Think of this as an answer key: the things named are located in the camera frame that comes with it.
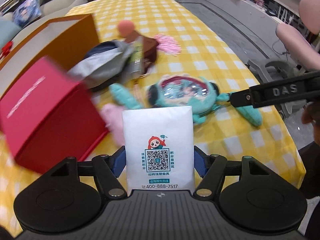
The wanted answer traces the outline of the person right hand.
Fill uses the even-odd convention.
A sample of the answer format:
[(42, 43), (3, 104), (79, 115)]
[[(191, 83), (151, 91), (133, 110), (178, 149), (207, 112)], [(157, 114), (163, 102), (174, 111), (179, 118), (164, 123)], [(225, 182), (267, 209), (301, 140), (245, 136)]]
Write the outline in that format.
[(313, 102), (304, 108), (302, 115), (303, 124), (312, 124), (314, 142), (319, 145), (320, 126), (319, 126), (319, 102)]

